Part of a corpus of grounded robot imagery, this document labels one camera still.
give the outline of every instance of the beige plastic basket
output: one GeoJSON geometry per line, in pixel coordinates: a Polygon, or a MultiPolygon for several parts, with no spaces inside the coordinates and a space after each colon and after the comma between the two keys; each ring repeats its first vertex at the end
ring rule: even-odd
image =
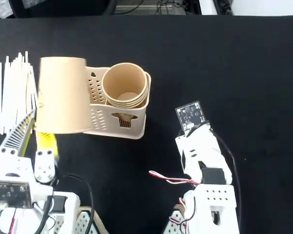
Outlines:
{"type": "Polygon", "coordinates": [[[108,69],[108,67],[86,67],[89,84],[88,92],[90,93],[92,129],[84,133],[140,139],[145,132],[146,109],[150,96],[151,76],[146,72],[149,89],[144,106],[135,109],[121,109],[107,105],[106,98],[102,92],[101,81],[108,69]],[[118,113],[134,115],[135,117],[131,122],[125,122],[117,117],[119,116],[118,113]]]}

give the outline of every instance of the circuit board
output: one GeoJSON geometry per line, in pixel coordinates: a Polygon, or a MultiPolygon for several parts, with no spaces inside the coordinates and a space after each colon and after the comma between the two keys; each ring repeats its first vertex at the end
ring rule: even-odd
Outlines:
{"type": "Polygon", "coordinates": [[[0,181],[0,208],[32,208],[29,184],[0,181]]]}
{"type": "Polygon", "coordinates": [[[199,101],[176,108],[176,113],[184,132],[206,121],[199,101]]]}

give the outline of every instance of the beige paper cup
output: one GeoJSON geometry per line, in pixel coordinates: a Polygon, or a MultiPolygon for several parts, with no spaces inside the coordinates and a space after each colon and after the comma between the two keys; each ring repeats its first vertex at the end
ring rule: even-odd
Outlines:
{"type": "Polygon", "coordinates": [[[111,105],[134,108],[147,97],[147,76],[136,64],[119,63],[104,74],[102,91],[111,105]]]}
{"type": "Polygon", "coordinates": [[[86,61],[83,58],[42,58],[36,131],[79,133],[92,127],[86,61]]]}

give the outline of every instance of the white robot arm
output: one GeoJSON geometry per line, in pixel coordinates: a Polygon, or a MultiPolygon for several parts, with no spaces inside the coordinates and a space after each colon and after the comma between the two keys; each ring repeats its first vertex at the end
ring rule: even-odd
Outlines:
{"type": "Polygon", "coordinates": [[[174,211],[163,233],[239,234],[232,174],[199,102],[176,112],[184,132],[175,139],[181,165],[195,183],[179,199],[182,212],[174,211]]]}
{"type": "Polygon", "coordinates": [[[24,157],[35,112],[27,115],[0,146],[0,233],[53,234],[56,231],[59,234],[72,234],[77,230],[80,199],[74,193],[54,192],[50,186],[56,174],[53,149],[36,152],[35,172],[31,159],[24,157]],[[50,201],[47,217],[53,218],[50,218],[50,222],[45,220],[46,225],[43,224],[39,231],[47,201],[50,201]],[[10,220],[4,223],[4,217],[7,216],[10,216],[10,220]],[[16,217],[13,226],[12,216],[16,217]]]}

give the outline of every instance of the basket handle hole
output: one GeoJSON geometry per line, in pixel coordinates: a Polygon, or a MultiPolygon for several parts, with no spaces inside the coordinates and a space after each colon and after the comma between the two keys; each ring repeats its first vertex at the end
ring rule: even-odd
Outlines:
{"type": "Polygon", "coordinates": [[[119,119],[119,126],[121,128],[131,128],[131,121],[138,118],[135,115],[126,113],[112,113],[112,116],[119,119]]]}

